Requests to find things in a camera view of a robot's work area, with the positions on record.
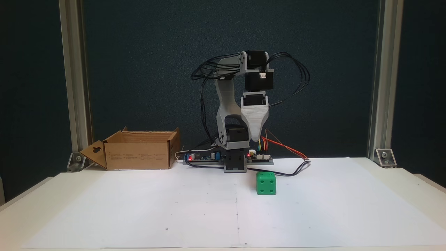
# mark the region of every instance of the white paper sheet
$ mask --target white paper sheet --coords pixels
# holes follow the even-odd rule
[[[298,159],[270,170],[292,172]],[[446,244],[446,231],[351,161],[314,159],[277,194],[255,172],[110,171],[23,247],[357,247]]]

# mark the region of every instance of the gray 3d-printed arm link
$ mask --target gray 3d-printed arm link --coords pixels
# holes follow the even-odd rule
[[[248,69],[247,54],[242,51],[240,55],[221,59],[220,64],[239,64],[240,72],[236,75],[243,75],[248,72],[259,72],[258,69]],[[266,71],[274,72],[273,69],[269,69],[269,65],[266,67]],[[229,73],[225,70],[218,71],[219,74]],[[234,99],[234,81],[232,79],[225,80],[225,78],[216,79],[215,87],[220,99],[220,106],[217,111],[217,126],[219,130],[219,137],[215,140],[215,143],[225,149],[239,149],[248,148],[249,141],[259,141],[263,124],[268,118],[268,96],[265,92],[244,92],[241,97],[241,108],[237,105]],[[247,95],[263,94],[265,97],[265,104],[263,105],[244,105],[243,98]],[[247,141],[241,142],[228,142],[226,135],[225,118],[235,118],[239,123],[248,128],[249,138]]]

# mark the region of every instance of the white table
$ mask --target white table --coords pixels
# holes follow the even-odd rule
[[[424,182],[417,176],[399,169],[382,169],[367,158],[353,158],[355,162],[381,180],[387,187],[408,203],[419,209],[427,217],[446,229],[446,193]],[[99,179],[105,171],[91,167],[78,173],[61,173],[39,187],[25,192],[19,200],[0,208],[0,250],[24,250],[20,247],[33,237],[54,215],[58,214],[85,189]],[[446,250],[446,246],[415,247],[326,247],[292,248],[293,250],[337,251],[337,250]],[[73,249],[35,249],[70,250]]]

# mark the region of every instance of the robotic arm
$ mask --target robotic arm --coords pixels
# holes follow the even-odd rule
[[[192,80],[204,79],[202,90],[206,81],[213,79],[220,100],[217,112],[218,136],[215,144],[226,149],[224,159],[224,172],[246,172],[247,160],[244,149],[249,148],[250,140],[259,141],[262,127],[268,119],[269,107],[278,105],[284,100],[269,104],[265,91],[273,89],[274,70],[269,68],[269,62],[276,58],[287,57],[292,59],[301,73],[301,81],[296,90],[284,100],[302,91],[310,81],[307,68],[294,59],[287,52],[279,52],[269,57],[262,50],[247,50],[235,54],[217,56],[202,63],[193,73]],[[244,75],[245,90],[241,97],[241,107],[234,98],[233,78]],[[234,118],[239,125],[226,124],[226,118]],[[202,99],[202,123],[211,142],[206,125],[204,101]]]

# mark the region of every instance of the black cable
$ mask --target black cable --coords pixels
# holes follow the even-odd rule
[[[203,91],[204,91],[204,86],[206,85],[207,79],[203,80],[203,83],[201,85],[201,90],[200,90],[200,114],[201,114],[201,123],[203,125],[203,128],[206,132],[206,135],[209,138],[209,141],[212,143],[212,137],[211,134],[209,133],[209,129],[207,128],[207,120],[206,120],[206,106],[204,103],[204,98],[203,98]]]
[[[268,170],[263,170],[263,169],[250,168],[250,167],[248,167],[247,169],[251,170],[251,171],[256,171],[256,172],[273,172],[273,173],[275,173],[277,175],[286,176],[286,177],[292,177],[292,176],[295,176],[295,175],[299,174],[303,170],[305,165],[310,166],[310,164],[311,164],[311,161],[309,161],[309,160],[306,160],[306,161],[302,162],[302,164],[300,164],[293,173],[268,171]]]
[[[221,56],[216,56],[216,57],[210,58],[210,59],[206,60],[204,63],[202,63],[200,66],[198,66],[197,69],[195,69],[192,72],[190,77],[192,80],[197,80],[197,79],[202,79],[202,78],[220,79],[222,77],[234,75],[240,71],[240,67],[238,64],[220,64],[220,63],[213,62],[213,60],[230,58],[230,57],[237,56],[239,54],[240,54],[240,52],[237,52],[237,53],[233,53],[233,54],[221,55]],[[224,74],[217,74],[216,73],[217,71],[230,71],[230,72],[224,73]]]
[[[293,57],[292,57],[288,52],[286,52],[286,51],[277,52],[277,53],[273,54],[273,55],[266,61],[266,63],[261,67],[260,71],[261,71],[261,72],[265,72],[265,71],[266,71],[266,66],[267,66],[270,62],[272,62],[272,61],[275,60],[275,59],[283,58],[283,57],[289,58],[289,59],[291,59],[291,60],[294,62],[294,64],[295,64],[295,65],[297,66],[297,68],[299,69],[299,72],[300,72],[300,75],[301,75],[301,81],[299,82],[299,84],[297,85],[297,88],[294,90],[294,92],[293,92],[290,96],[284,98],[282,101],[279,101],[279,102],[270,104],[269,107],[273,107],[273,106],[279,105],[279,104],[283,103],[285,100],[287,100],[287,99],[291,98],[292,96],[294,96],[294,95],[300,93],[303,89],[305,89],[305,88],[307,87],[308,83],[310,82],[310,72],[308,71],[307,67],[306,67],[305,65],[303,65],[301,62],[299,62],[297,59],[293,58]]]
[[[213,143],[211,134],[209,133],[209,129],[207,127],[207,118],[206,118],[206,105],[204,102],[204,88],[208,79],[220,79],[222,77],[234,75],[240,71],[240,67],[238,64],[220,64],[213,62],[213,60],[224,59],[229,57],[234,57],[239,55],[240,53],[233,53],[227,55],[216,56],[211,59],[208,59],[204,63],[202,63],[197,69],[192,72],[191,79],[203,79],[201,89],[200,89],[200,114],[201,114],[201,122],[202,126],[208,136],[209,142]],[[218,71],[226,71],[224,74],[217,74]]]

